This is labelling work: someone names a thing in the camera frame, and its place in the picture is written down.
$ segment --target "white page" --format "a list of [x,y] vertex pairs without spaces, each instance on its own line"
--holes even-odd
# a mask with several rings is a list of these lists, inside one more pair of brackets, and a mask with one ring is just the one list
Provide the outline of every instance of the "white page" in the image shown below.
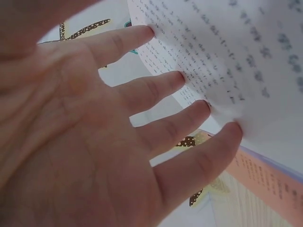
[[300,0],[128,0],[153,75],[183,72],[174,97],[213,106],[202,129],[236,120],[242,145],[303,173],[303,3]]

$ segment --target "palm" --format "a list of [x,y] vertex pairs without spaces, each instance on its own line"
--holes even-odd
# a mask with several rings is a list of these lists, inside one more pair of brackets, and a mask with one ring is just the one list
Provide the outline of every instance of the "palm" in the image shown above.
[[209,115],[201,101],[146,126],[131,125],[131,115],[179,89],[182,76],[109,87],[97,69],[150,38],[149,28],[134,27],[43,44],[21,58],[3,50],[11,55],[0,65],[0,89],[10,91],[0,100],[6,107],[0,114],[3,224],[153,226],[232,160],[241,139],[234,124],[203,146],[150,166],[150,158]]

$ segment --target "book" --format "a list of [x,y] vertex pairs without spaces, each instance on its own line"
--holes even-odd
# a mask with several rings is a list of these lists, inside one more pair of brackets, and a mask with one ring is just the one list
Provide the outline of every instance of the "book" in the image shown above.
[[303,173],[303,1],[128,0],[132,24],[155,38],[138,48],[153,75],[178,70],[173,96],[211,105],[200,127],[236,121],[241,146]]

